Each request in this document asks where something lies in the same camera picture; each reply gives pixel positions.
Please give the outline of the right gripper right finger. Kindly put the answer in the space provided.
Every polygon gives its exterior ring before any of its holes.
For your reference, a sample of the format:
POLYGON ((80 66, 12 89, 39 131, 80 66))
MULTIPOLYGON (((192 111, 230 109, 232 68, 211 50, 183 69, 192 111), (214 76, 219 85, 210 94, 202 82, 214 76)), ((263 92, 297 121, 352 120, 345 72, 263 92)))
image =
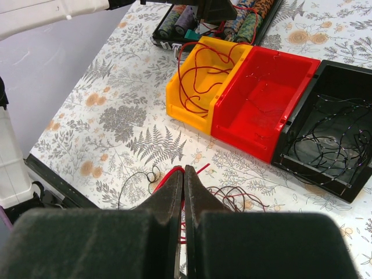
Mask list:
POLYGON ((334 221, 318 213, 233 212, 184 171, 189 278, 356 278, 334 221))

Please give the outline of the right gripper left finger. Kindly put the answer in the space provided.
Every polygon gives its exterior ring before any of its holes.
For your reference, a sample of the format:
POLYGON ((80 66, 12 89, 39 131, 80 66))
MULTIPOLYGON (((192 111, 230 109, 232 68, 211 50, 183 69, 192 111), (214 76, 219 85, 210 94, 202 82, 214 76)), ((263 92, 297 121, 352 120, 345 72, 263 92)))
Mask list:
POLYGON ((2 278, 179 278, 183 169, 131 210, 31 209, 1 253, 2 278))

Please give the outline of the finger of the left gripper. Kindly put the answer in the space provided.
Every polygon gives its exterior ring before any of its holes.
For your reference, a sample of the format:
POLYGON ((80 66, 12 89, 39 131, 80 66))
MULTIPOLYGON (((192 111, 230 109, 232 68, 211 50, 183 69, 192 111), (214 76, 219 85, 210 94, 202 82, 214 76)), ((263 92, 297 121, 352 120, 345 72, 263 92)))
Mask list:
POLYGON ((197 20, 222 22, 237 17, 237 11, 230 0, 197 1, 197 7, 197 20))

